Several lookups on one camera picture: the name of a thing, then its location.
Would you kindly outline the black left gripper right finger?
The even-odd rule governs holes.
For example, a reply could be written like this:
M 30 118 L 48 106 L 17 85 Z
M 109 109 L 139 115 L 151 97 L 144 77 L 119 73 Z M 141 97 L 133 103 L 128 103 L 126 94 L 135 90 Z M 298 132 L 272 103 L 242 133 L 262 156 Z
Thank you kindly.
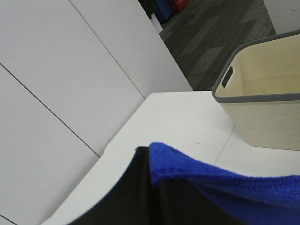
M 231 217 L 186 180 L 163 180 L 152 189 L 153 225 L 229 225 Z

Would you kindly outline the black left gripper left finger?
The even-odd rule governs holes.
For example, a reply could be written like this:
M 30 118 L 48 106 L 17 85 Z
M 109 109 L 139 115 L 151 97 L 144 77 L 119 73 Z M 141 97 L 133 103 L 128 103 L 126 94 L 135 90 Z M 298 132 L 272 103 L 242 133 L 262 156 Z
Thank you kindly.
M 152 225 L 149 148 L 138 147 L 113 188 L 71 225 Z

